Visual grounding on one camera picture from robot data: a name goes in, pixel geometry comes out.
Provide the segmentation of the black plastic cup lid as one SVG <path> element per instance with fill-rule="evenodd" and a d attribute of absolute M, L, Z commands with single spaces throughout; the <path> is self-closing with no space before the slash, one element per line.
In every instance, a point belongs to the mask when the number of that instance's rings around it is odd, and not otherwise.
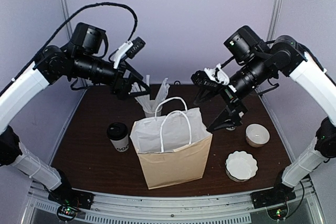
<path fill-rule="evenodd" d="M 107 137 L 113 141 L 119 141 L 128 135 L 128 127 L 121 122 L 111 123 L 107 128 Z"/>

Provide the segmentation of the white paper coffee cup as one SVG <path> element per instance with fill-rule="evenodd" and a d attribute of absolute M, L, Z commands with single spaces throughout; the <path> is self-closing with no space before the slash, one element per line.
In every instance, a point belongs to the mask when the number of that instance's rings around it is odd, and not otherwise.
<path fill-rule="evenodd" d="M 124 123 L 111 123 L 107 128 L 107 137 L 118 152 L 129 149 L 129 131 Z"/>

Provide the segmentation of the brown paper bag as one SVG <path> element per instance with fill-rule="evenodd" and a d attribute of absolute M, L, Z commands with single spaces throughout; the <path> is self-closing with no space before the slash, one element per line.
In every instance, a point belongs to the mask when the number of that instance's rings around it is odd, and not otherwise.
<path fill-rule="evenodd" d="M 130 139 L 148 189 L 203 178 L 212 143 L 199 108 L 175 110 L 134 122 Z"/>

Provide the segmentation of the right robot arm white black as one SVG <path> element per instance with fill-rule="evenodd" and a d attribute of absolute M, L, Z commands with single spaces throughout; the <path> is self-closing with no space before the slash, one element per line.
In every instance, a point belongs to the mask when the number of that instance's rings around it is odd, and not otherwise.
<path fill-rule="evenodd" d="M 300 156 L 278 174 L 272 189 L 260 195 L 279 204 L 299 182 L 320 164 L 335 158 L 335 82 L 326 69 L 303 44 L 288 35 L 263 41 L 249 26 L 235 31 L 224 46 L 240 69 L 228 76 L 224 64 L 195 72 L 191 79 L 199 88 L 194 104 L 199 105 L 220 95 L 224 110 L 208 126 L 209 132 L 241 125 L 247 112 L 243 99 L 259 85 L 280 74 L 304 88 L 326 113 L 313 142 Z"/>

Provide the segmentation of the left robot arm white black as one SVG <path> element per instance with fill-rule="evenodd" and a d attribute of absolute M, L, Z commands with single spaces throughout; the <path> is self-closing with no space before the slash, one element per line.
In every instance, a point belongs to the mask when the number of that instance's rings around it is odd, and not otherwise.
<path fill-rule="evenodd" d="M 107 85 L 120 100 L 150 94 L 151 89 L 143 77 L 126 61 L 132 59 L 145 42 L 140 37 L 124 42 L 108 61 L 96 55 L 101 44 L 108 44 L 105 30 L 78 23 L 67 44 L 61 48 L 44 48 L 1 93 L 1 165 L 15 167 L 40 182 L 64 205 L 78 199 L 66 175 L 32 154 L 10 122 L 33 97 L 63 76 L 68 80 L 83 78 L 93 84 Z"/>

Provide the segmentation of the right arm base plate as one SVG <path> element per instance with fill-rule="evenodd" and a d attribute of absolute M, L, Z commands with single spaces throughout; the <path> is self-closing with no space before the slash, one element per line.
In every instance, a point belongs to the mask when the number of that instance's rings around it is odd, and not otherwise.
<path fill-rule="evenodd" d="M 296 198 L 292 188 L 275 187 L 251 193 L 255 209 L 286 203 Z"/>

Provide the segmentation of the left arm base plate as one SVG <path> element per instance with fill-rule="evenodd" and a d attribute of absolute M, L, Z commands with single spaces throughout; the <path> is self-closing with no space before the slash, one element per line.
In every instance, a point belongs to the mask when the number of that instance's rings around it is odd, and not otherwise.
<path fill-rule="evenodd" d="M 73 209 L 91 209 L 94 194 L 86 191 L 72 189 L 69 195 L 61 196 L 55 191 L 48 190 L 48 199 L 60 205 Z"/>

